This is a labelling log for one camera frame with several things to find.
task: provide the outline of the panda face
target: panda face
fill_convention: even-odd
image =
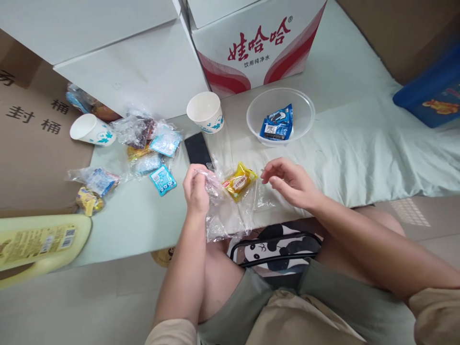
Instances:
[[[265,259],[267,257],[276,256],[279,254],[279,249],[271,252],[267,249],[267,243],[251,244],[244,247],[244,255],[248,261]]]

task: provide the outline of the floor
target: floor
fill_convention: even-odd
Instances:
[[[385,202],[409,238],[460,269],[460,196]],[[166,270],[150,254],[52,273],[0,291],[2,345],[142,345]]]

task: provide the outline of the yellow plastic bottle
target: yellow plastic bottle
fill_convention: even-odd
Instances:
[[[80,214],[0,219],[0,290],[69,264],[90,232]]]

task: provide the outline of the shorts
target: shorts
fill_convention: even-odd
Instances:
[[[198,326],[202,343],[244,345],[273,291],[262,277],[247,269],[224,306]],[[295,293],[323,302],[369,343],[415,344],[415,318],[400,299],[332,271],[315,260],[310,260]]]

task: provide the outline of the smartphone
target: smartphone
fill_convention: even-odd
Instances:
[[[202,132],[185,139],[185,148],[187,149],[190,164],[202,164],[209,170],[214,171],[214,165]]]

